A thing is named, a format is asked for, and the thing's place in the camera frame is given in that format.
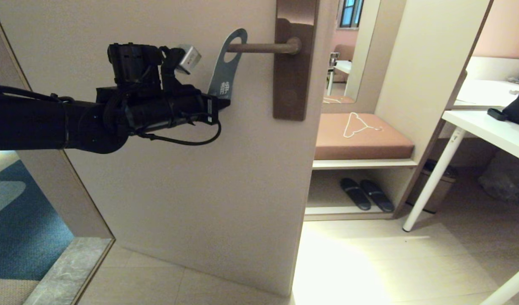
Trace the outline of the grey-blue do-not-disturb door sign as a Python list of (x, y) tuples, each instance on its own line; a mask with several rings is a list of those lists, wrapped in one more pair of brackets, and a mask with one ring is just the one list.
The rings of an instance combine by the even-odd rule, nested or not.
[(246, 29), (236, 29), (230, 33), (222, 44), (207, 91), (208, 95), (213, 95), (219, 99), (231, 99), (241, 54), (237, 53), (230, 61), (225, 60), (225, 54), (229, 52), (231, 42), (238, 38), (242, 43), (247, 43), (248, 33)]

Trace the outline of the beige wooden door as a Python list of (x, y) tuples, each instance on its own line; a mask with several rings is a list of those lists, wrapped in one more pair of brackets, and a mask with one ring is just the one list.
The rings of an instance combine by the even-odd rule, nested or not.
[[(284, 297), (290, 295), (338, 0), (317, 11), (302, 122), (273, 117), (273, 58), (244, 54), (221, 135), (187, 147), (131, 137), (108, 155), (66, 154), (123, 247)], [(273, 43), (276, 0), (0, 0), (0, 23), (31, 89), (94, 100), (114, 84), (111, 43), (195, 46), (205, 92), (220, 48), (246, 29)]]

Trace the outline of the grey marble threshold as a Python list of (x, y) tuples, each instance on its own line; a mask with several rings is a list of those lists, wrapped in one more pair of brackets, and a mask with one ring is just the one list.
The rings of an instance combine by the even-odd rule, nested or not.
[(75, 237), (23, 305), (75, 305), (113, 243), (113, 238)]

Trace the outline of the cream wardrobe shelf unit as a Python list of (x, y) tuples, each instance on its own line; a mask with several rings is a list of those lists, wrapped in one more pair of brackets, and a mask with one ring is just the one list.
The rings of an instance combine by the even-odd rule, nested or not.
[[(413, 141), (408, 159), (314, 160), (304, 220), (389, 219), (410, 195), (442, 128), (441, 116), (464, 79), (494, 0), (392, 0), (380, 6), (366, 65), (366, 114)], [(360, 210), (340, 187), (372, 180), (395, 206)]]

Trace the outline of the beige trash bin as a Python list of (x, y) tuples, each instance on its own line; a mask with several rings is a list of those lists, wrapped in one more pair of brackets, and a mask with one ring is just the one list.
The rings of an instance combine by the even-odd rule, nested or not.
[[(420, 193), (424, 189), (426, 182), (428, 182), (429, 177), (432, 171), (434, 170), (436, 164), (437, 161), (432, 159), (428, 159), (425, 162), (422, 171), (420, 172), (420, 175), (416, 180), (416, 183), (414, 184), (412, 191), (410, 192), (410, 195), (406, 199), (407, 205), (414, 206)], [(443, 176), (438, 182), (438, 185), (435, 187), (434, 191), (432, 192), (432, 195), (428, 199), (428, 202), (424, 206), (423, 211), (430, 214), (436, 214), (436, 212), (438, 212), (438, 210), (440, 209), (443, 200), (446, 198), (448, 192), (452, 188), (453, 184), (456, 182), (457, 178), (457, 169), (451, 165), (447, 166)]]

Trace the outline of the white washbasin countertop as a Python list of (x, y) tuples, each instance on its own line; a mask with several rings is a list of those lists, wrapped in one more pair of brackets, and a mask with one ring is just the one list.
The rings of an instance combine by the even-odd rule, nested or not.
[(502, 109), (519, 95), (519, 58), (471, 56), (449, 110)]

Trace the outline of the white table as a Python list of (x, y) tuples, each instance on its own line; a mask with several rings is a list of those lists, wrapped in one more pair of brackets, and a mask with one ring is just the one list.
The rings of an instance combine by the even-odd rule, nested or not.
[[(471, 133), (487, 141), (488, 143), (499, 147), (501, 150), (509, 153), (519, 159), (519, 124), (495, 120), (487, 114), (486, 111), (477, 110), (450, 110), (444, 111), (441, 116), (444, 122), (455, 126), (451, 133), (451, 137), (444, 147), (437, 164), (432, 171), (428, 181), (424, 185), (420, 195), (406, 221), (402, 225), (402, 230), (409, 233), (418, 216), (429, 201), (434, 189), (437, 187), (443, 172), (451, 162), (454, 154), (459, 148), (461, 141), (466, 133)], [(505, 305), (509, 299), (519, 293), (519, 271), (509, 278), (507, 282), (501, 285), (490, 296), (484, 299), (479, 305)]]

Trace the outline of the clear plastic bag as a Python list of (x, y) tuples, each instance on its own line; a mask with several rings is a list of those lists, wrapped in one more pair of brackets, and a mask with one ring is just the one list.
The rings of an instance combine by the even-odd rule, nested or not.
[(478, 183), (491, 197), (519, 205), (519, 158), (498, 151)]

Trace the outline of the tall wall mirror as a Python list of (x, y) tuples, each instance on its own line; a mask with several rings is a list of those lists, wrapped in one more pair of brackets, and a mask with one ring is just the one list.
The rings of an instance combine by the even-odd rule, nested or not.
[(339, 0), (322, 113), (367, 112), (366, 65), (381, 0)]

